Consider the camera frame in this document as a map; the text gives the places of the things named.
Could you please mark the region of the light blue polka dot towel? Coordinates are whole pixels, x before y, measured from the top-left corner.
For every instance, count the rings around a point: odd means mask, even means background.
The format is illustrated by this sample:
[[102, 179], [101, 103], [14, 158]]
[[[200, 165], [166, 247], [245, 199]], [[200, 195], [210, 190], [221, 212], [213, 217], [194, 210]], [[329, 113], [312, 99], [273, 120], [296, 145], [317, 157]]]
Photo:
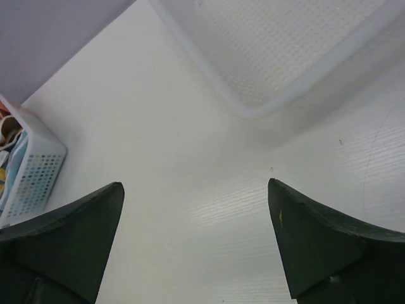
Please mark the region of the light blue polka dot towel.
[[18, 140], [16, 141], [16, 144], [13, 146], [13, 149], [11, 150], [8, 157], [8, 162], [6, 164], [5, 184], [1, 193], [1, 212], [3, 212], [5, 208], [8, 196], [11, 192], [11, 188], [13, 187], [17, 173], [22, 164], [22, 160], [25, 156], [27, 145], [28, 145], [27, 132], [23, 131], [19, 136]]

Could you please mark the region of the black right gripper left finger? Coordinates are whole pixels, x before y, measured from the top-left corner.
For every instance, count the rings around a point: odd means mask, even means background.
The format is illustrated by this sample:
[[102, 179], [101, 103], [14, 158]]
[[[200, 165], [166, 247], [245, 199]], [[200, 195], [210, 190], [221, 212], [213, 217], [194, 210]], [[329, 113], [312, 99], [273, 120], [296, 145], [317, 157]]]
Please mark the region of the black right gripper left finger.
[[124, 202], [113, 182], [1, 229], [1, 303], [95, 303]]

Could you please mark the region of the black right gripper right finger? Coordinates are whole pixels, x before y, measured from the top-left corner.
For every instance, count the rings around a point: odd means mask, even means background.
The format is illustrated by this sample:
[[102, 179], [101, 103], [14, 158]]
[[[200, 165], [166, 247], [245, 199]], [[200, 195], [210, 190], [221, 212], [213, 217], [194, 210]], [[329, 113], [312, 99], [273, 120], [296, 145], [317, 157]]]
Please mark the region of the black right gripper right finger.
[[298, 303], [404, 303], [404, 233], [323, 205], [277, 179], [268, 206]]

